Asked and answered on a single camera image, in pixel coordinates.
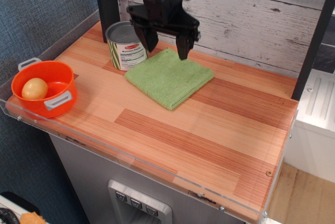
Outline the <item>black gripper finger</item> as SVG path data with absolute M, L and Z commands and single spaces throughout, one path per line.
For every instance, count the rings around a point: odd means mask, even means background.
M 143 28 L 136 24 L 134 24 L 134 29 L 144 48 L 152 52 L 159 42 L 157 32 L 151 28 Z
M 186 60 L 189 52 L 194 47 L 194 37 L 190 35 L 179 34 L 176 37 L 177 52 L 180 60 Z

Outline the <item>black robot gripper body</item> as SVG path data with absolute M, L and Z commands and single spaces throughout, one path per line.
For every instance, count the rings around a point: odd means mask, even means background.
M 133 25 L 176 37 L 190 35 L 195 41 L 200 39 L 199 21 L 184 10 L 182 0 L 143 0 L 143 4 L 128 6 L 127 12 Z

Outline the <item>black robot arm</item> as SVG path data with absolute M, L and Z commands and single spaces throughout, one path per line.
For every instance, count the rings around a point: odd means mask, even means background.
M 157 46 L 161 32 L 176 37 L 178 55 L 181 60 L 187 59 L 200 32 L 199 21 L 183 9 L 183 1 L 143 0 L 142 5 L 127 7 L 136 35 L 148 51 Z

